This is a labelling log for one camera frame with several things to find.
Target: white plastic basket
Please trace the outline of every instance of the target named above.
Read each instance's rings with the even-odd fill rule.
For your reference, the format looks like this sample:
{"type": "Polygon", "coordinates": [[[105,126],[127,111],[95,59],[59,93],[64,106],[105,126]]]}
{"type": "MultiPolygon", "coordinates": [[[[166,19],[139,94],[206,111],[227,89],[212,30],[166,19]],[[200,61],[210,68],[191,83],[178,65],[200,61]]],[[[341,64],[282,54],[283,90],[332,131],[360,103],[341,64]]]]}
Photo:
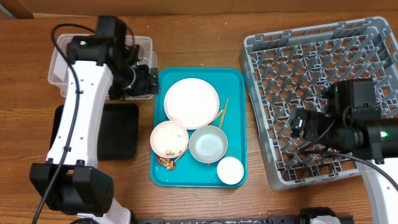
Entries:
{"type": "MultiPolygon", "coordinates": [[[[62,34],[59,36],[57,40],[57,44],[61,47],[61,49],[66,52],[67,45],[72,41],[72,38],[76,35],[89,35],[89,34],[62,34]]],[[[155,68],[157,66],[157,57],[156,53],[152,51],[152,39],[150,37],[142,37],[142,36],[134,36],[136,44],[140,45],[141,50],[143,51],[143,58],[138,63],[139,65],[148,65],[148,67],[155,68]]],[[[126,36],[126,44],[132,44],[132,37],[126,36]]],[[[61,95],[66,97],[68,92],[68,75],[67,75],[67,63],[59,54],[59,52],[54,48],[52,53],[52,58],[50,62],[49,69],[49,83],[56,85],[59,89],[61,89],[61,95]]],[[[135,96],[127,98],[129,100],[149,100],[153,97],[153,95],[143,95],[143,96],[135,96]]]]}

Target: gray bowl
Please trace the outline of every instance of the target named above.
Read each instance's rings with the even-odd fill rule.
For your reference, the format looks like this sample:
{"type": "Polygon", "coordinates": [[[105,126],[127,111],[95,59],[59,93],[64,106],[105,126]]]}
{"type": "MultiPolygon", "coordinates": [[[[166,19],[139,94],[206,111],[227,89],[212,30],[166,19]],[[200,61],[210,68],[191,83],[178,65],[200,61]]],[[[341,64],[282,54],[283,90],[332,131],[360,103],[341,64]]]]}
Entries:
{"type": "Polygon", "coordinates": [[[189,150],[199,162],[212,163],[220,160],[226,153],[228,141],[225,133],[214,126],[197,129],[189,140],[189,150]]]}

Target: green light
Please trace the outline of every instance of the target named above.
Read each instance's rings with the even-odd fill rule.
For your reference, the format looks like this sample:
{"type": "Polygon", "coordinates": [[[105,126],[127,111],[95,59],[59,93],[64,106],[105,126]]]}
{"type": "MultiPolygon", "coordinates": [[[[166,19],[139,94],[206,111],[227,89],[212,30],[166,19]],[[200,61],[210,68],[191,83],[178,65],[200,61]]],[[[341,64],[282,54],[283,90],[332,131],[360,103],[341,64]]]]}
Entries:
{"type": "Polygon", "coordinates": [[[388,133],[385,132],[385,131],[381,131],[380,132],[380,137],[382,137],[382,138],[388,137],[388,133]]]}

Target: gray dish rack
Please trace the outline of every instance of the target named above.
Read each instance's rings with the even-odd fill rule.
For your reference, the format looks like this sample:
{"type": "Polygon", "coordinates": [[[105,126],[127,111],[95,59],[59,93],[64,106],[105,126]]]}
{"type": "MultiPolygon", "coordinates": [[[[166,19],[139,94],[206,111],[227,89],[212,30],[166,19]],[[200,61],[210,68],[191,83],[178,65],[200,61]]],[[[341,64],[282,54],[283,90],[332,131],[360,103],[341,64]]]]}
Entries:
{"type": "Polygon", "coordinates": [[[357,164],[349,159],[297,154],[307,142],[290,137],[290,118],[297,108],[323,111],[326,100],[320,98],[321,90],[335,81],[352,78],[372,78],[383,117],[395,116],[397,60],[397,42],[381,17],[245,38],[239,63],[273,189],[359,175],[357,164]]]}

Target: blue tray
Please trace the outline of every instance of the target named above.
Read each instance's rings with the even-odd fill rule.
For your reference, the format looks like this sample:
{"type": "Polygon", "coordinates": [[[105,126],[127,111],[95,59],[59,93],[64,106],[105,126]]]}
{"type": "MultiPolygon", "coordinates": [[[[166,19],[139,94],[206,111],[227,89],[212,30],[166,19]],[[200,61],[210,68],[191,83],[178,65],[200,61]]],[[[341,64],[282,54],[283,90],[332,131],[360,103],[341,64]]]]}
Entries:
{"type": "MultiPolygon", "coordinates": [[[[226,185],[217,176],[218,162],[210,166],[198,162],[188,150],[176,163],[177,168],[169,171],[159,165],[152,151],[150,176],[164,187],[239,187],[248,176],[248,150],[246,144],[246,104],[244,79],[242,73],[233,68],[166,68],[159,75],[160,93],[156,96],[154,127],[167,121],[164,111],[164,97],[167,90],[184,78],[200,78],[212,85],[220,98],[220,109],[225,107],[229,98],[222,130],[228,138],[228,149],[224,157],[239,159],[244,167],[242,180],[235,185],[226,185]]],[[[218,126],[221,117],[214,123],[218,126]]]]}

